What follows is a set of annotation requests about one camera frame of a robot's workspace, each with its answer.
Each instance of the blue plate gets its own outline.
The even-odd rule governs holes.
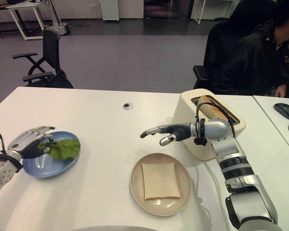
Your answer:
[[[77,136],[70,132],[57,131],[51,134],[53,135],[54,141],[61,141],[66,139],[71,140],[72,138],[76,138],[79,141]],[[44,139],[42,142],[47,143],[49,142],[49,139]],[[40,157],[34,159],[24,159],[24,170],[28,175],[36,178],[53,177],[68,170],[74,163],[77,162],[79,156],[80,155],[78,154],[75,159],[68,158],[63,161],[54,159],[48,154],[41,155]]]

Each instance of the chair backrest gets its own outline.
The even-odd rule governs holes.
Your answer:
[[[256,26],[274,17],[272,0],[241,0],[228,21],[215,25],[209,33],[204,66],[218,68],[243,37]]]
[[[56,73],[60,71],[59,39],[58,32],[49,29],[43,30],[43,58],[56,70]]]

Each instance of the black jacket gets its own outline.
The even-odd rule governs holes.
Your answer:
[[[240,40],[212,79],[214,93],[265,95],[271,87],[287,83],[280,63],[288,42],[284,42],[276,51],[274,30],[273,21],[270,20]]]

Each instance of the robotic arm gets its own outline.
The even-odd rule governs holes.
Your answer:
[[[196,137],[196,145],[205,146],[209,139],[231,193],[225,202],[232,225],[239,231],[282,231],[277,226],[276,209],[232,131],[228,121],[216,118],[207,122],[201,119],[195,124],[159,126],[143,132],[140,137],[170,133],[160,140],[161,146],[190,137]]]
[[[23,167],[20,163],[22,158],[39,157],[50,150],[50,148],[40,150],[38,144],[45,138],[52,139],[52,135],[45,133],[51,129],[54,129],[54,127],[39,127],[25,131],[12,141],[7,151],[4,150],[4,144],[2,143],[3,153],[0,154],[0,189]]]

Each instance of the white cabinet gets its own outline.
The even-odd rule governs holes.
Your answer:
[[[118,0],[100,0],[104,21],[119,21]]]

